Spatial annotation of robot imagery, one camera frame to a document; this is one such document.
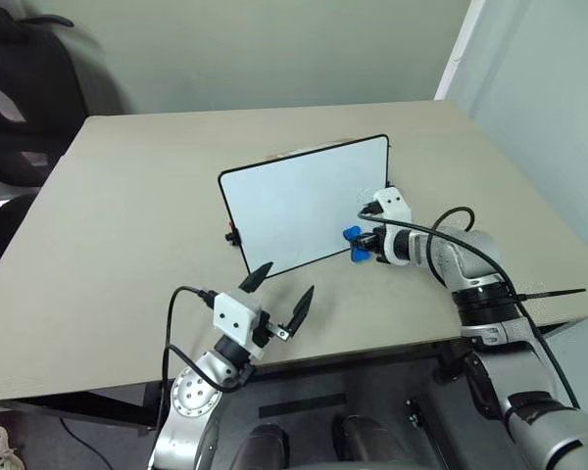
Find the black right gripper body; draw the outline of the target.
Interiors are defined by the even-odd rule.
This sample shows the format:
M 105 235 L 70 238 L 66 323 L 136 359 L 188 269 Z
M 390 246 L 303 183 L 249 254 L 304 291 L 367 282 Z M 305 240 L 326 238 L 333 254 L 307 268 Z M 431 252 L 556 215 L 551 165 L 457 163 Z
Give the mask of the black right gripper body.
M 376 260 L 382 263 L 388 263 L 389 260 L 385 254 L 385 240 L 386 240 L 386 225 L 381 224 L 372 229 L 373 235 L 373 252 L 376 255 Z

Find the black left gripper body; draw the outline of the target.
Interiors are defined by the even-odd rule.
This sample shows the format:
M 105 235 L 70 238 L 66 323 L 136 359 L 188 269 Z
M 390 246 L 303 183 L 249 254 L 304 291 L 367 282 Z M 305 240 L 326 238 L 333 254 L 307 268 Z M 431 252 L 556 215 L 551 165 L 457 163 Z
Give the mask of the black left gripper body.
M 254 344 L 267 344 L 271 338 L 277 338 L 287 342 L 292 333 L 282 325 L 274 324 L 270 321 L 270 315 L 261 311 L 257 326 L 253 329 L 252 341 Z

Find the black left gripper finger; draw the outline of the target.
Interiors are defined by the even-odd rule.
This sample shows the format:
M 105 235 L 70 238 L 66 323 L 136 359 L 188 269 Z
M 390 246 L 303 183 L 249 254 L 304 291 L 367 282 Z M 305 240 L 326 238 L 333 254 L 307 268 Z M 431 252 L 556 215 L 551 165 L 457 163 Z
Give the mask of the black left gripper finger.
M 306 293 L 300 298 L 298 303 L 294 306 L 292 310 L 292 318 L 288 322 L 288 324 L 284 327 L 284 329 L 288 332 L 289 337 L 292 338 L 295 336 L 297 331 L 299 330 L 300 326 L 306 319 L 311 303 L 313 300 L 315 292 L 315 286 L 312 285 Z
M 267 278 L 272 266 L 273 262 L 269 261 L 249 273 L 248 276 L 239 284 L 239 289 L 248 294 L 254 293 Z

